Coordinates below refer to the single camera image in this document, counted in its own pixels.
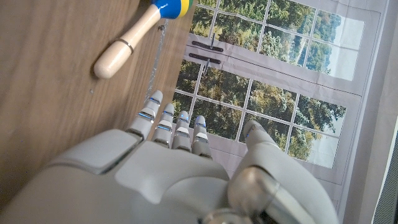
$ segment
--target green foliage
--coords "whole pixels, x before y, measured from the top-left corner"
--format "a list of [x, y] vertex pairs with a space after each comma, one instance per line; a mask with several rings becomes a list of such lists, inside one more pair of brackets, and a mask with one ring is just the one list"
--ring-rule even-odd
[[201, 77], [198, 94], [243, 107], [248, 85], [248, 78], [209, 68], [206, 76]]
[[319, 131], [328, 128], [335, 133], [333, 121], [343, 118], [345, 114], [346, 108], [343, 106], [300, 95], [295, 123]]
[[313, 36], [314, 38], [333, 42], [336, 38], [336, 28], [340, 25], [341, 16], [319, 10]]
[[307, 45], [307, 39], [303, 37], [266, 27], [262, 38], [260, 54], [293, 65], [302, 66]]
[[215, 8], [217, 0], [198, 0], [198, 4]]
[[260, 24], [220, 13], [217, 14], [213, 29], [217, 40], [252, 51], [257, 50], [260, 31]]
[[262, 22], [267, 0], [221, 0], [220, 9]]
[[310, 131], [293, 127], [287, 154], [306, 161], [311, 154], [313, 140], [314, 135]]
[[183, 60], [176, 89], [193, 93], [198, 79], [200, 64]]
[[[279, 148], [282, 151], [285, 151], [286, 142], [287, 142], [287, 133], [289, 132], [289, 125], [282, 124], [276, 121], [271, 121], [267, 118], [262, 118], [251, 113], [246, 113], [244, 117], [243, 126], [246, 122], [250, 120], [255, 120], [267, 131], [269, 136], [278, 144]], [[239, 141], [246, 142], [245, 136], [243, 134], [243, 129], [241, 131], [241, 135], [239, 137]]]
[[288, 0], [272, 0], [267, 23], [284, 29], [309, 34], [315, 9]]
[[296, 93], [253, 81], [248, 109], [285, 121], [292, 119]]
[[312, 41], [306, 67], [308, 69], [329, 74], [332, 47], [328, 44]]
[[200, 35], [202, 37], [208, 37], [213, 15], [214, 11], [212, 10], [196, 7], [190, 33]]
[[190, 122], [191, 128], [195, 125], [195, 119], [199, 115], [206, 118], [208, 133], [235, 140], [242, 116], [241, 111], [204, 100], [196, 100]]
[[189, 112], [191, 108], [192, 97], [186, 96], [179, 93], [174, 93], [173, 102], [174, 105], [174, 118], [173, 122], [177, 122], [177, 116], [181, 111]]

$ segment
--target window pane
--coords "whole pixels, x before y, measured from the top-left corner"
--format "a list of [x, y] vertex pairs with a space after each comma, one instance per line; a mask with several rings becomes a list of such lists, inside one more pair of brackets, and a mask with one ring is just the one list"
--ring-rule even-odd
[[272, 0], [267, 23], [299, 34], [310, 35], [315, 9], [288, 0]]
[[327, 75], [351, 81], [358, 52], [312, 41], [306, 67]]
[[198, 0], [198, 4], [215, 8], [217, 0]]
[[[285, 151], [287, 133], [289, 132], [289, 125], [279, 123], [277, 121], [271, 121], [267, 118], [262, 118], [250, 113], [246, 113], [243, 121], [243, 127], [246, 122], [250, 120], [255, 120], [267, 131], [269, 136], [278, 144], [282, 151]], [[240, 142], [245, 142], [245, 136], [243, 134], [243, 128], [241, 131], [241, 135], [239, 137]]]
[[296, 93], [253, 81], [248, 109], [274, 118], [291, 121]]
[[212, 10], [196, 7], [190, 33], [200, 35], [202, 37], [208, 37], [213, 15], [214, 11]]
[[340, 136], [346, 108], [300, 95], [295, 124]]
[[217, 14], [213, 29], [217, 40], [244, 47], [254, 52], [259, 43], [260, 31], [260, 24], [220, 13]]
[[181, 111], [186, 111], [189, 113], [192, 103], [192, 97], [186, 96], [179, 93], [174, 93], [173, 96], [173, 105], [174, 105], [174, 118], [173, 122], [177, 122], [177, 116]]
[[303, 66], [308, 39], [271, 27], [264, 29], [260, 54]]
[[359, 50], [364, 26], [364, 21], [319, 10], [313, 37], [341, 47]]
[[198, 95], [243, 107], [249, 79], [235, 74], [208, 68], [201, 77]]
[[191, 128], [193, 128], [195, 119], [199, 115], [205, 117], [208, 133], [235, 140], [242, 111], [204, 100], [196, 100], [190, 123]]
[[267, 0], [221, 0], [220, 10], [237, 13], [262, 22], [266, 13]]
[[200, 64], [183, 60], [177, 86], [175, 88], [193, 93], [195, 91], [195, 85], [197, 84], [199, 70]]
[[293, 127], [287, 153], [297, 159], [333, 168], [338, 138]]

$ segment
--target blue band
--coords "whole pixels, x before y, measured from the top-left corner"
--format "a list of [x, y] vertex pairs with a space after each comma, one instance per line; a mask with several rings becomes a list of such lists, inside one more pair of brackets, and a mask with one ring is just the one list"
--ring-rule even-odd
[[181, 0], [152, 0], [160, 11], [161, 18], [175, 19], [180, 15]]

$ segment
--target window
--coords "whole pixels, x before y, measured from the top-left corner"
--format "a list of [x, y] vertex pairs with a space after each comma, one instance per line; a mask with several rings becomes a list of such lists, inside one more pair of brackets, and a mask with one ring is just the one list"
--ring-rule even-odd
[[175, 114], [189, 111], [207, 120], [210, 134], [244, 142], [244, 124], [254, 119], [264, 126], [288, 155], [332, 168], [346, 108], [299, 95], [257, 80], [184, 60], [173, 104]]
[[289, 0], [199, 0], [191, 33], [352, 81], [364, 25]]

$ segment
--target robot finger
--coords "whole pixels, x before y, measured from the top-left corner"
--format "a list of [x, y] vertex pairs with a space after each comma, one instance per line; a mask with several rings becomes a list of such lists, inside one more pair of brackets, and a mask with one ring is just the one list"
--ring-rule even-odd
[[207, 139], [206, 121], [202, 115], [195, 120], [193, 130], [192, 153], [213, 160]]
[[246, 145], [249, 150], [251, 146], [261, 142], [273, 144], [276, 147], [278, 147], [275, 141], [269, 136], [269, 134], [257, 121], [253, 120], [248, 121], [244, 126], [243, 133], [246, 137]]
[[156, 90], [145, 102], [144, 108], [138, 112], [137, 116], [134, 118], [134, 121], [127, 129], [127, 132], [134, 133], [142, 137], [143, 140], [146, 140], [148, 138], [152, 124], [154, 123], [162, 99], [162, 92]]
[[181, 111], [178, 115], [177, 125], [175, 127], [172, 149], [182, 149], [191, 152], [188, 127], [188, 113], [186, 111]]
[[168, 103], [160, 117], [159, 124], [155, 128], [152, 141], [157, 142], [167, 148], [170, 148], [170, 141], [172, 137], [172, 122], [174, 115], [174, 106]]

